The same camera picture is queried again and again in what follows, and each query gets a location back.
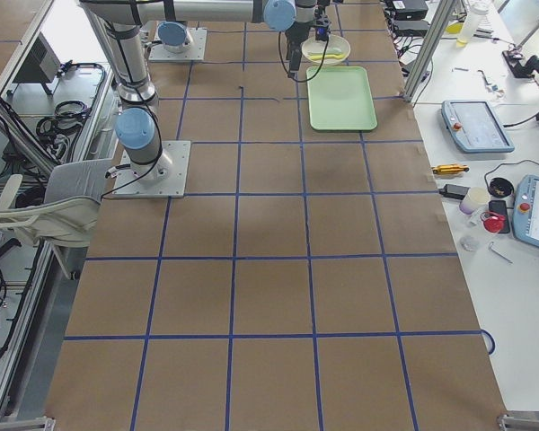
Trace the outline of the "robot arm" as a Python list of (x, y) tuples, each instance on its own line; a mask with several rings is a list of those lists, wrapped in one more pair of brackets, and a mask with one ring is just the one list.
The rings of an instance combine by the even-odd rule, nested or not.
[[(340, 53), (337, 49), (329, 51), (330, 21), (323, 6), (271, 1), (261, 9), (252, 10), (252, 22), (263, 22), (272, 31), (286, 36), (287, 51), (278, 54), (280, 61), (288, 64), (289, 74), (297, 73), (304, 58), (322, 65), (330, 56)], [(188, 60), (190, 51), (207, 36), (206, 29), (190, 28), (184, 20), (161, 21), (156, 33), (159, 39), (156, 43), (165, 51)]]
[(293, 44), (299, 68), (301, 45), (317, 22), (316, 1), (83, 1), (105, 56), (116, 75), (122, 112), (114, 134), (124, 149), (124, 170), (116, 173), (112, 194), (117, 197), (159, 198), (183, 196), (188, 176), (190, 142), (165, 140), (157, 122), (159, 98), (151, 80), (140, 32), (158, 22), (163, 47), (175, 55), (200, 48), (206, 31), (189, 21), (266, 22), (284, 31)]

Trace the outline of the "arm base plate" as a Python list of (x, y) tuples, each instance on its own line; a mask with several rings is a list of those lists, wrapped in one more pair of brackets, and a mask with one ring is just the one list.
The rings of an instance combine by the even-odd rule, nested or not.
[(190, 141), (163, 141), (162, 155), (156, 164), (132, 163), (126, 152), (120, 163), (112, 195), (119, 198), (182, 198), (185, 194), (190, 161)]
[(169, 31), (160, 27), (151, 44), (148, 61), (154, 63), (187, 63), (204, 60), (208, 30), (203, 27)]

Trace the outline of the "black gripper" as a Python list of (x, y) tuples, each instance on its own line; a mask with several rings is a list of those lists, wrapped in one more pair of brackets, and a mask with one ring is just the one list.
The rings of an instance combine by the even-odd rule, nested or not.
[(307, 41), (327, 42), (330, 36), (331, 20), (327, 15), (319, 15), (307, 22), (295, 21), (286, 30), (287, 40), (287, 61), (300, 61), (302, 56), (302, 45)]

